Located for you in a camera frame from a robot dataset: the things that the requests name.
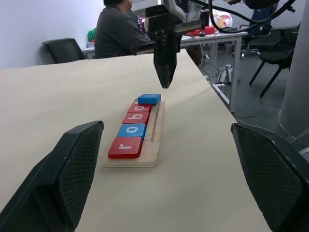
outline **metal pole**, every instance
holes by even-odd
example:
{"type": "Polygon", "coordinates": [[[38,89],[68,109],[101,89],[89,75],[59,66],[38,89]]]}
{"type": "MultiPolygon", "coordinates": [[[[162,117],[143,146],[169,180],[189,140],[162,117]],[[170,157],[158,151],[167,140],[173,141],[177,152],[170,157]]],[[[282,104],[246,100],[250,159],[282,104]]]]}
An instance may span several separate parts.
{"type": "Polygon", "coordinates": [[[239,78],[239,62],[240,62],[240,50],[241,50],[242,37],[237,38],[235,44],[234,52],[234,64],[233,64],[233,74],[232,74],[232,92],[230,101],[230,112],[233,114],[235,112],[236,104],[236,90],[237,90],[237,80],[239,78]]]}
{"type": "Polygon", "coordinates": [[[279,122],[292,137],[309,129],[309,1],[299,29],[279,122]]]}

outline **blue block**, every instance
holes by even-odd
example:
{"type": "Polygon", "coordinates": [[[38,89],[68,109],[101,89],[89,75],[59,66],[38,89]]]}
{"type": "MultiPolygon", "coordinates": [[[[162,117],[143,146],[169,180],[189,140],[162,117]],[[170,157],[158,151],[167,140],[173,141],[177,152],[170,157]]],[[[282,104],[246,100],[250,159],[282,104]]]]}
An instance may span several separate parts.
{"type": "Polygon", "coordinates": [[[122,124],[117,137],[141,137],[141,139],[144,140],[145,133],[145,123],[122,124]]]}
{"type": "Polygon", "coordinates": [[[146,93],[138,97],[139,104],[156,105],[161,101],[161,94],[146,93]]]}

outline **black cable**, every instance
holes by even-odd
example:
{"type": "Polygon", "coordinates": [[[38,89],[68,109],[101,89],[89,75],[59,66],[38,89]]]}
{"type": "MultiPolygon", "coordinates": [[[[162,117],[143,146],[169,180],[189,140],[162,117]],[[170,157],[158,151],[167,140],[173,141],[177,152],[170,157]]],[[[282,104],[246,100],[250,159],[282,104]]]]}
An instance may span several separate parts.
{"type": "MultiPolygon", "coordinates": [[[[203,1],[200,1],[200,0],[190,0],[190,1],[195,2],[195,3],[202,5],[202,6],[206,6],[207,8],[209,8],[209,4],[205,3],[203,1]]],[[[220,6],[212,6],[212,8],[215,9],[215,10],[218,10],[218,11],[224,11],[224,12],[228,12],[232,15],[236,15],[236,16],[238,16],[238,17],[240,17],[240,18],[242,18],[242,19],[244,19],[248,22],[252,22],[252,23],[256,22],[255,20],[249,19],[246,16],[244,16],[244,15],[238,13],[238,12],[235,12],[235,11],[232,11],[232,10],[229,10],[229,9],[226,9],[226,8],[222,8],[220,6]]]]}
{"type": "MultiPolygon", "coordinates": [[[[209,4],[208,3],[205,3],[205,2],[202,2],[200,0],[190,0],[192,2],[195,2],[199,5],[202,5],[202,6],[206,6],[206,7],[209,7],[209,4]]],[[[219,11],[224,11],[224,12],[228,12],[232,15],[236,15],[248,22],[251,22],[251,23],[265,23],[265,22],[268,22],[270,18],[274,19],[276,17],[278,17],[279,15],[281,15],[284,11],[286,10],[291,10],[291,5],[295,2],[296,0],[288,0],[279,10],[277,10],[276,12],[272,13],[267,19],[264,19],[264,20],[253,20],[253,19],[250,19],[250,18],[247,18],[246,16],[238,13],[238,12],[235,12],[235,11],[232,11],[232,10],[229,10],[229,9],[226,9],[226,8],[223,8],[223,7],[219,7],[219,6],[213,6],[212,5],[212,8],[215,9],[215,10],[219,10],[219,11]]]]}
{"type": "Polygon", "coordinates": [[[222,8],[222,7],[218,7],[218,6],[213,6],[212,5],[212,0],[209,0],[209,4],[205,3],[205,2],[202,2],[200,0],[190,0],[190,1],[193,1],[199,5],[202,5],[202,6],[206,6],[209,8],[209,12],[210,12],[210,18],[211,18],[211,23],[213,24],[213,26],[219,31],[219,32],[223,32],[223,33],[228,33],[228,34],[234,34],[234,33],[239,33],[239,32],[243,32],[243,31],[248,31],[252,28],[255,28],[265,22],[269,22],[271,20],[273,20],[274,18],[278,17],[279,15],[281,15],[284,11],[286,10],[289,10],[291,8],[291,5],[295,2],[295,0],[288,0],[279,10],[277,10],[275,13],[271,14],[267,19],[264,19],[264,20],[260,20],[260,21],[257,21],[257,20],[253,20],[253,19],[249,19],[245,16],[243,16],[242,14],[239,14],[235,11],[232,11],[232,10],[229,10],[229,9],[226,9],[226,8],[222,8]],[[250,26],[246,29],[243,29],[243,30],[236,30],[236,31],[229,31],[229,30],[224,30],[224,29],[221,29],[217,26],[217,24],[215,23],[214,19],[213,19],[213,12],[212,10],[213,9],[216,9],[216,10],[219,10],[219,11],[224,11],[224,12],[228,12],[230,14],[233,14],[233,15],[236,15],[248,22],[252,22],[252,23],[256,23],[255,25],[253,26],[250,26]]]}
{"type": "Polygon", "coordinates": [[[248,31],[252,28],[255,28],[265,22],[271,21],[274,18],[278,17],[279,15],[281,15],[285,10],[287,10],[288,8],[291,7],[291,5],[295,2],[295,0],[288,0],[278,11],[276,11],[275,13],[273,13],[272,15],[270,15],[267,19],[265,20],[261,20],[258,21],[258,23],[256,23],[255,25],[252,25],[246,29],[242,29],[242,30],[236,30],[236,31],[229,31],[229,30],[224,30],[221,29],[220,27],[218,27],[218,25],[216,24],[216,22],[214,21],[214,17],[213,17],[213,5],[212,5],[212,0],[209,0],[209,16],[211,18],[211,23],[212,25],[219,31],[222,33],[226,33],[226,34],[235,34],[235,33],[240,33],[240,32],[244,32],[244,31],[248,31]]]}

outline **person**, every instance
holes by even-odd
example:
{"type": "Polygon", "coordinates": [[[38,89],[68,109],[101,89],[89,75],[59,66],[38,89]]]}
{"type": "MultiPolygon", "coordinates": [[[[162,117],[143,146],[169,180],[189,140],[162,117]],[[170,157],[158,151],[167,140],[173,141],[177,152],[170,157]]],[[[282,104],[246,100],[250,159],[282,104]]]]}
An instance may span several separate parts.
{"type": "Polygon", "coordinates": [[[147,37],[127,14],[131,0],[104,0],[95,36],[96,58],[132,55],[132,47],[147,43],[147,37]]]}

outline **gray shirt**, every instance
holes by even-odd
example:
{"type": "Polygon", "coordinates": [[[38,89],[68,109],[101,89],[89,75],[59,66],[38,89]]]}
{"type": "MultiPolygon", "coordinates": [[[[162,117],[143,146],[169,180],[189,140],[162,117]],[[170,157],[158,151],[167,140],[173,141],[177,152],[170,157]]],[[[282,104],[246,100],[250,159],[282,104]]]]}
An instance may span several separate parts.
{"type": "Polygon", "coordinates": [[[107,6],[98,18],[96,58],[132,55],[132,47],[147,42],[133,19],[115,6],[107,6]]]}

